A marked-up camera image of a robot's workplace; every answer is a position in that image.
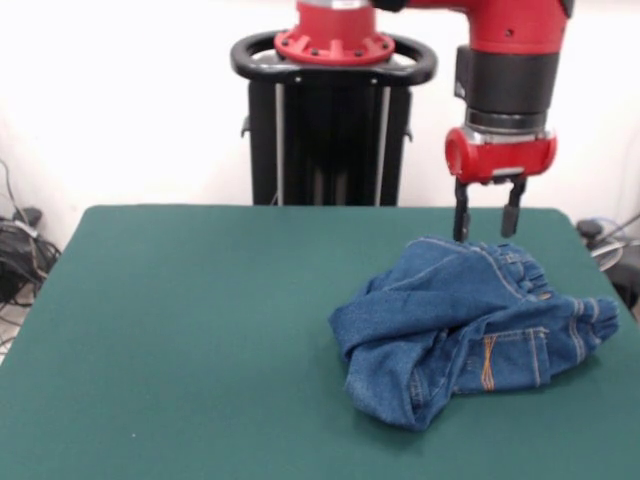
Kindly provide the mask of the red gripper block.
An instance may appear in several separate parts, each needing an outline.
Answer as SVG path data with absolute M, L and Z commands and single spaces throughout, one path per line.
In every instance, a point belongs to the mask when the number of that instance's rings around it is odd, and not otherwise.
M 545 173 L 557 152 L 557 138 L 543 134 L 505 136 L 496 140 L 469 128 L 451 129 L 445 140 L 447 167 L 455 182 L 455 212 L 453 239 L 466 242 L 469 233 L 468 184 L 488 184 L 495 179 L 531 177 Z M 518 227 L 521 199 L 526 191 L 526 179 L 512 181 L 508 202 L 504 205 L 501 235 L 512 237 Z

